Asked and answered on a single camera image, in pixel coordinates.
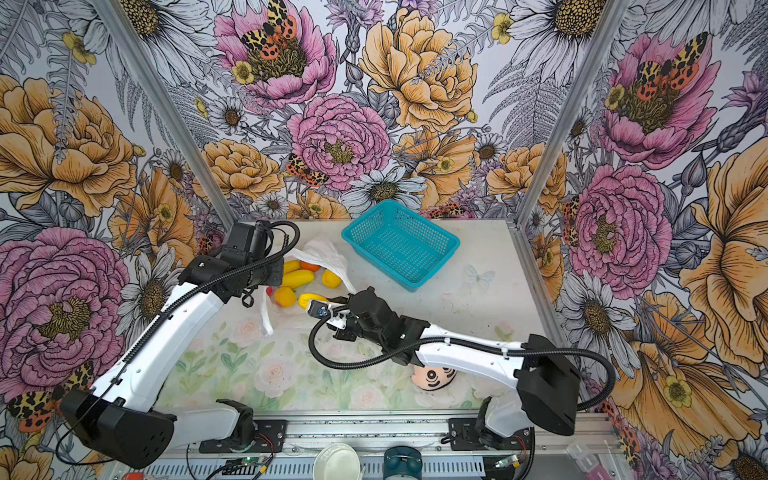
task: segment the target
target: robotic arm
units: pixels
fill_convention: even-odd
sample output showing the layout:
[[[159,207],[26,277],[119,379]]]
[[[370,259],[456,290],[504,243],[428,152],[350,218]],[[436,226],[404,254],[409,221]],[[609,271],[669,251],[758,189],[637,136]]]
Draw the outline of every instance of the robotic arm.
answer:
[[[283,248],[267,256],[273,229],[294,229]],[[200,256],[182,273],[163,312],[91,391],[73,389],[61,410],[77,437],[89,448],[133,468],[144,468],[168,448],[210,439],[230,439],[247,447],[254,439],[253,410],[231,400],[195,409],[161,409],[153,405],[163,383],[192,339],[233,296],[251,294],[259,285],[279,286],[283,257],[296,245],[299,231],[287,221],[236,223],[221,255]],[[531,424],[560,435],[572,435],[578,409],[607,398],[615,381],[614,367],[604,357],[579,349],[556,349],[546,338],[531,335],[527,343],[501,343],[452,333],[424,320],[398,316],[369,287],[360,293],[324,303],[312,301],[308,313],[319,319],[310,333],[309,348],[324,366],[359,369],[392,359],[401,365],[445,367],[502,382],[504,396],[487,399],[476,428],[480,439],[497,448],[503,439]],[[338,363],[317,351],[320,328],[334,338],[362,337],[382,347],[382,355],[363,362]],[[581,376],[564,355],[586,356],[609,372],[604,391],[578,404]]]

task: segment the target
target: orange flower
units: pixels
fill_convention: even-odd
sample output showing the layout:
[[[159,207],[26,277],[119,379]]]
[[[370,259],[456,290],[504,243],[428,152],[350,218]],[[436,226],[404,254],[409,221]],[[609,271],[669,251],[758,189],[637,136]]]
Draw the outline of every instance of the orange flower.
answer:
[[[453,34],[435,30],[432,20],[418,10],[408,13],[401,8],[394,33],[381,22],[369,30],[360,67],[377,83],[371,90],[391,91],[398,99],[400,126],[445,133],[472,109],[477,64],[472,65],[468,55],[437,74],[425,72],[452,44]]]
[[[517,150],[510,150],[506,155],[502,155],[499,160],[504,167],[488,172],[488,192],[492,195],[504,194],[505,197],[511,197],[517,192],[525,192],[531,184],[544,149],[545,145],[540,143],[531,148],[520,147]],[[566,161],[565,153],[561,152],[538,199],[539,205],[547,215],[554,215],[565,196]]]
[[[14,446],[0,447],[0,478],[51,480],[53,477],[51,460],[53,460],[52,453],[40,452],[34,445],[24,452],[23,457]]]
[[[692,204],[712,229],[710,252],[680,271],[690,304],[707,318],[707,338],[724,362],[760,374],[768,362],[768,138],[709,174],[709,209]]]
[[[563,255],[560,252],[561,240],[550,233],[544,237],[542,233],[533,239],[533,256],[538,265],[538,271],[544,278],[544,285],[549,292],[549,298],[554,302],[560,296],[563,287]]]
[[[203,147],[203,158],[227,198],[238,192],[256,200],[286,186],[283,174],[278,173],[280,164],[251,144],[232,140],[211,142]],[[198,196],[207,198],[197,179],[193,189]]]
[[[96,217],[136,186],[134,147],[96,97],[78,91],[73,131],[57,152],[51,99],[60,93],[45,80],[28,78],[22,87],[0,75],[0,192],[26,194],[16,207],[27,208],[48,188],[64,191]]]
[[[176,260],[186,266],[197,251],[191,215],[190,206],[176,195],[163,171],[156,168],[151,180],[142,177],[141,195],[130,192],[120,197],[109,219],[112,246],[132,253],[142,250],[154,261],[163,243],[167,243],[176,248]]]
[[[400,137],[392,148],[401,152],[411,161],[418,161],[411,177],[424,177],[426,190],[422,198],[422,210],[441,205],[461,190],[458,184],[466,185],[472,179],[472,165],[480,165],[480,156],[475,151],[475,137],[458,138],[456,134],[444,135],[420,130]]]
[[[337,199],[320,195],[314,190],[308,190],[306,196],[299,195],[296,200],[300,207],[300,210],[296,212],[297,218],[318,218],[321,220],[348,220],[351,218],[346,208]]]
[[[732,389],[722,368],[706,362],[712,346],[704,325],[687,311],[672,293],[645,292],[639,299],[639,328],[630,345],[640,358],[634,378],[621,376],[613,398],[630,424],[641,427],[662,442],[668,432],[676,455],[690,457],[721,435],[725,449],[715,460],[724,467],[738,455],[736,441],[747,435],[757,438],[760,423],[724,389]],[[681,332],[669,320],[682,322]],[[742,392],[746,385],[736,380]]]

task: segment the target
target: pink peony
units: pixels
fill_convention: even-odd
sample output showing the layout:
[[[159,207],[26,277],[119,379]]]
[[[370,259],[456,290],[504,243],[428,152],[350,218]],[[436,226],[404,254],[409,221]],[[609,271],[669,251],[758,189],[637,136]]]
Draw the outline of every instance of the pink peony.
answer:
[[[643,162],[651,170],[666,167],[688,147],[710,124],[716,108],[707,108],[712,97],[710,88],[720,69],[720,62],[709,65],[712,37],[698,59],[698,72],[680,90],[658,88],[647,101],[637,96],[641,86],[637,67],[655,61],[664,65],[685,47],[672,45],[672,39],[659,43],[641,35],[619,61],[619,71],[609,79],[611,91],[604,99],[605,109],[591,125],[592,140],[607,151],[615,151],[628,162]]]
[[[348,190],[350,180],[383,168],[392,153],[379,114],[337,94],[313,99],[287,127],[293,153],[310,170],[328,175],[326,186],[333,190]]]
[[[286,0],[288,15],[296,20],[296,38],[280,49],[275,60],[249,55],[240,38],[252,30],[263,30],[267,22],[266,7],[259,13],[250,7],[245,16],[232,12],[232,17],[218,15],[214,34],[221,66],[231,69],[233,84],[245,88],[246,106],[256,113],[267,113],[292,103],[309,100],[325,93],[336,80],[336,44],[331,34],[323,34],[312,21],[306,7],[301,13]]]
[[[128,269],[100,240],[48,228],[0,246],[0,394],[51,391],[84,363],[107,371],[123,351],[115,336]]]
[[[656,177],[637,165],[599,167],[579,195],[574,270],[599,277],[619,299],[639,295],[670,252],[672,227],[663,211]]]

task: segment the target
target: floral tablecloth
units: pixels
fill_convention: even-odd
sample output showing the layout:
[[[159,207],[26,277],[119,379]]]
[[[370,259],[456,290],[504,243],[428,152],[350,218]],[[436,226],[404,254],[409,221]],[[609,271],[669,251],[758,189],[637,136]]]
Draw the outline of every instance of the floral tablecloth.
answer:
[[[525,340],[530,333],[543,333],[503,221],[441,222],[462,246],[416,293],[406,292],[358,257],[339,236],[347,224],[302,222],[299,246],[318,233],[327,235],[348,259],[353,284],[359,289],[373,285],[397,313],[489,339]],[[273,336],[261,338],[258,312],[251,310],[231,300],[204,327],[168,377],[159,406],[201,406],[229,398],[258,412],[473,409],[486,396],[505,390],[460,372],[449,386],[424,392],[411,380],[413,367],[394,362],[353,371],[326,369],[307,348],[312,319],[307,318],[306,328],[277,324]],[[321,330],[317,344],[323,355],[343,362],[381,352],[363,339],[336,340],[327,329]]]

